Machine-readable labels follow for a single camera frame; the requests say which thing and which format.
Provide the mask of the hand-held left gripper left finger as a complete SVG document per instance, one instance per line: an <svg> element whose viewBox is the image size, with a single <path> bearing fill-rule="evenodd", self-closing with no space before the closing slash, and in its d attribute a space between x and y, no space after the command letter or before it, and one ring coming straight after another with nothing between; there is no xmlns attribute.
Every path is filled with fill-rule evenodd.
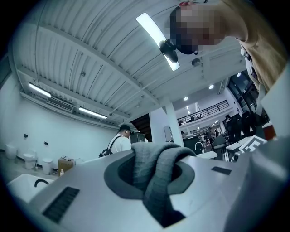
<svg viewBox="0 0 290 232"><path fill-rule="evenodd" d="M41 190L29 205L56 232L158 232L162 226L132 185L135 155L128 150L76 165Z"/></svg>

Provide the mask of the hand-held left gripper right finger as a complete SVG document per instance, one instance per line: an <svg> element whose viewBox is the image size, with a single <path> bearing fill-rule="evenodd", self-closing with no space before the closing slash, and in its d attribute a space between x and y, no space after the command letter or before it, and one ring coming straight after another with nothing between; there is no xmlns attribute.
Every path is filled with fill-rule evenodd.
<svg viewBox="0 0 290 232"><path fill-rule="evenodd" d="M238 188L233 176L236 163L188 156L195 177L188 189L170 197L185 218L167 228L169 232L222 232Z"/></svg>

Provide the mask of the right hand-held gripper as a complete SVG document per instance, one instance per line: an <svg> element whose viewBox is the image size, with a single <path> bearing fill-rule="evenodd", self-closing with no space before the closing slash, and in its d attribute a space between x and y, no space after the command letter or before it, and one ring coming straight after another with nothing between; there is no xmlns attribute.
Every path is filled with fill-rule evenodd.
<svg viewBox="0 0 290 232"><path fill-rule="evenodd" d="M283 232L290 226L290 138L251 152L241 190L227 217L229 232Z"/></svg>

